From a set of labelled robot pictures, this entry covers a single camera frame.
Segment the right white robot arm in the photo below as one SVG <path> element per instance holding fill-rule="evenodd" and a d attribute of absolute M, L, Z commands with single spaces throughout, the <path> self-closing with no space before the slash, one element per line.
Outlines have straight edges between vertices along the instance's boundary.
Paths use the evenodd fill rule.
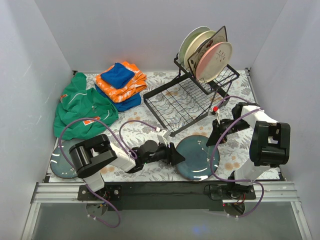
<path fill-rule="evenodd" d="M 216 119 L 206 146 L 226 143 L 227 135 L 253 129 L 248 160 L 226 180 L 226 192 L 232 199 L 249 193 L 264 172 L 287 164 L 290 156 L 291 127 L 269 117 L 256 103 L 239 102 L 232 109 L 233 119 Z"/>

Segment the blue glazed plate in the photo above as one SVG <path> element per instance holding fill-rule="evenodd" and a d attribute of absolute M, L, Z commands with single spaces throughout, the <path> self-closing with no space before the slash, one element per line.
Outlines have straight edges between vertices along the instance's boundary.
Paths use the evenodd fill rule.
<path fill-rule="evenodd" d="M 177 172 L 186 180 L 199 182 L 212 176 L 210 159 L 214 146 L 206 146 L 208 138 L 190 135 L 182 139 L 176 147 L 185 161 L 176 165 Z"/>
<path fill-rule="evenodd" d="M 74 179 L 77 177 L 76 171 L 66 161 L 58 146 L 52 152 L 49 165 L 53 174 L 58 178 Z"/>

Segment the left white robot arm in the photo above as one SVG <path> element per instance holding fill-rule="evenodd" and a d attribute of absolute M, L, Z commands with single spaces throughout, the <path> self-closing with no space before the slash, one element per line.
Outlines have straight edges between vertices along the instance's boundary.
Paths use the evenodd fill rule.
<path fill-rule="evenodd" d="M 175 145 L 168 143 L 163 134 L 158 136 L 159 143 L 147 140 L 140 147 L 134 147 L 133 153 L 125 151 L 110 142 L 106 134 L 101 134 L 88 140 L 79 142 L 69 149 L 69 155 L 75 167 L 77 177 L 83 179 L 89 187 L 89 194 L 95 200 L 106 196 L 106 187 L 100 172 L 107 165 L 117 167 L 125 173 L 135 173 L 143 169 L 144 165 L 163 161 L 168 165 L 178 165 L 186 160 Z"/>

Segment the square floral plate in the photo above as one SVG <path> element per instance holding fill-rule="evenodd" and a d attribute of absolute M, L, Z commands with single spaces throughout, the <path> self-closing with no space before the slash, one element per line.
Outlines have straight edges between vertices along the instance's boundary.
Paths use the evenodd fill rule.
<path fill-rule="evenodd" d="M 193 76 L 196 76 L 197 66 L 201 60 L 201 58 L 204 56 L 204 54 L 214 45 L 227 42 L 227 30 L 225 26 L 222 26 L 219 30 L 215 32 L 215 34 L 207 39 L 204 43 L 202 43 L 197 50 L 191 55 L 191 57 L 188 58 L 188 70 L 193 74 Z"/>

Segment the white scalloped plate front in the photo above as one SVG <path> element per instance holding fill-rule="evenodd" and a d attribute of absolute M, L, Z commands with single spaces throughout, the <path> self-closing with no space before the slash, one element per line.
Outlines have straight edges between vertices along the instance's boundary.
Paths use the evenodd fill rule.
<path fill-rule="evenodd" d="M 186 37 L 185 39 L 182 41 L 182 44 L 179 48 L 178 51 L 178 62 L 181 65 L 184 65 L 184 58 L 185 58 L 185 54 L 186 51 L 188 49 L 188 47 L 190 46 L 190 44 L 192 43 L 192 41 L 200 34 L 206 32 L 206 31 L 210 31 L 210 28 L 207 26 L 199 26 L 197 28 L 195 28 L 194 30 L 192 30 Z"/>

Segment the cream and green round plate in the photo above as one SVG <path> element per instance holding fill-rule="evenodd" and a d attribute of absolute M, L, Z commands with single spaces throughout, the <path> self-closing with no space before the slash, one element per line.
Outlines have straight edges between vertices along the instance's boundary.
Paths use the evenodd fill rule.
<path fill-rule="evenodd" d="M 184 56 L 184 68 L 187 70 L 189 68 L 188 59 L 191 55 L 198 49 L 198 47 L 203 44 L 207 39 L 212 37 L 216 32 L 213 30 L 208 30 L 200 33 L 192 40 L 190 45 L 188 46 L 185 56 Z"/>

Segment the pink and cream round plate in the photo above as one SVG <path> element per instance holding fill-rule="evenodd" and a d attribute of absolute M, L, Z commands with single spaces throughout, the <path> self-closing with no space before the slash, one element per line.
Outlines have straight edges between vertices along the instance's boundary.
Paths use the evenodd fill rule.
<path fill-rule="evenodd" d="M 213 81 L 230 62 L 233 46 L 227 42 L 219 42 L 210 47 L 200 59 L 195 77 L 200 83 Z"/>

